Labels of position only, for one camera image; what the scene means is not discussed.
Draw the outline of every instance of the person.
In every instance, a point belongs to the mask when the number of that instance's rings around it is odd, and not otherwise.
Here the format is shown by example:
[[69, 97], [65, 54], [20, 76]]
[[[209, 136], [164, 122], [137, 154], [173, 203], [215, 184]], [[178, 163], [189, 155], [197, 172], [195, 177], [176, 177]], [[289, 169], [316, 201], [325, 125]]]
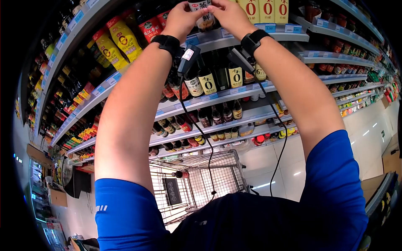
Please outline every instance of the person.
[[[187, 12], [187, 5], [171, 10], [162, 32], [180, 43], [208, 11], [238, 40], [256, 31], [235, 2], [212, 0], [196, 12]], [[116, 84], [99, 122], [95, 219], [101, 250], [357, 249], [368, 218], [359, 167], [334, 98], [274, 39], [260, 42], [254, 57], [286, 103], [303, 143], [306, 184], [300, 202], [238, 192], [212, 200], [173, 233], [165, 229], [153, 196], [147, 132], [172, 56], [154, 42]]]

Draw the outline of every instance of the blue t-shirt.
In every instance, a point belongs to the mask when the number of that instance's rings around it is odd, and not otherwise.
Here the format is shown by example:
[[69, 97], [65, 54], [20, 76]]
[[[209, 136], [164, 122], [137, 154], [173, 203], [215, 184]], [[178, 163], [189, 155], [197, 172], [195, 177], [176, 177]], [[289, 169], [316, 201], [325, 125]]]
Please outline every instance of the blue t-shirt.
[[101, 250], [356, 250], [366, 229], [359, 166], [345, 130], [311, 151], [300, 202], [238, 192], [164, 227], [155, 198], [132, 182], [95, 182]]

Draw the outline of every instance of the yellow bottle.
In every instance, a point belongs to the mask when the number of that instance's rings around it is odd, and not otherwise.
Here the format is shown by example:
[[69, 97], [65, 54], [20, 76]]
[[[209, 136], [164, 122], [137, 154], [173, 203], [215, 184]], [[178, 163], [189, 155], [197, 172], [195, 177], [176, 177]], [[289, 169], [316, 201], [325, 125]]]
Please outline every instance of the yellow bottle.
[[127, 55], [130, 62], [136, 60], [142, 49], [125, 22], [119, 16], [115, 16], [106, 23], [106, 26], [109, 28], [113, 41]]
[[259, 0], [260, 3], [260, 22], [275, 22], [275, 2], [274, 0]]
[[237, 0], [240, 7], [246, 12], [252, 24], [260, 22], [260, 10], [258, 0]]
[[275, 0], [275, 23], [287, 24], [289, 16], [289, 0]]
[[117, 71], [128, 65], [115, 43], [109, 39], [109, 32], [107, 32], [106, 28], [100, 29], [92, 38], [95, 40], [102, 54], [112, 63]]

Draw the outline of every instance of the sleeve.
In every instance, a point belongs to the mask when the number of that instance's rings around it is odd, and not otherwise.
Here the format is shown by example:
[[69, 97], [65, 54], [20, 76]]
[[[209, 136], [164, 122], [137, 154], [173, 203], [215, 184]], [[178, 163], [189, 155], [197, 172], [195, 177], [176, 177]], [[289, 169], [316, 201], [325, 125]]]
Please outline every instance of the sleeve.
[[150, 191], [138, 184], [95, 182], [98, 242], [101, 250], [162, 250], [169, 236]]
[[321, 215], [326, 215], [325, 222], [337, 239], [357, 249], [368, 218], [359, 165], [353, 157], [347, 131], [329, 134], [310, 152], [300, 203], [314, 205]]

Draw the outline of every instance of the black wristband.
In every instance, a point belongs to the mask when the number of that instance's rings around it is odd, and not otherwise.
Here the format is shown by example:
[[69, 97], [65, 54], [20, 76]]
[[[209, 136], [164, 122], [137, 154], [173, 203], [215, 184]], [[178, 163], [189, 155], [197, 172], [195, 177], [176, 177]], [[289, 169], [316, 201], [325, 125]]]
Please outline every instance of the black wristband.
[[256, 30], [255, 32], [253, 32], [252, 34], [247, 34], [244, 36], [244, 38], [242, 39], [242, 41], [240, 42], [242, 47], [247, 51], [248, 54], [250, 54], [251, 56], [254, 55], [254, 51], [260, 47], [261, 42], [260, 40], [263, 37], [270, 37], [270, 35], [268, 33], [266, 33], [263, 30]]
[[152, 39], [152, 43], [159, 43], [159, 48], [165, 51], [168, 51], [172, 58], [175, 57], [177, 50], [180, 48], [180, 41], [169, 35], [157, 35]]

